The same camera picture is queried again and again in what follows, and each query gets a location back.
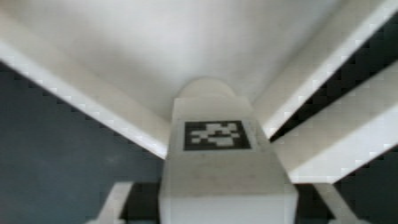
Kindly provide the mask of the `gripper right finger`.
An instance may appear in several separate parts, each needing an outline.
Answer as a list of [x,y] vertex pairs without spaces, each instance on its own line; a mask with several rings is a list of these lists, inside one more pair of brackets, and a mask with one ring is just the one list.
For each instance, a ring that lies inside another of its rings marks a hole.
[[297,184],[296,224],[372,224],[360,218],[333,184]]

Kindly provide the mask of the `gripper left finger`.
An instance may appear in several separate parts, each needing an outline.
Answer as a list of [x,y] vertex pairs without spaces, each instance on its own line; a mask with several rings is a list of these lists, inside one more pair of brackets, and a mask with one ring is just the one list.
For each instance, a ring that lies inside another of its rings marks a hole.
[[118,182],[88,224],[161,224],[157,182]]

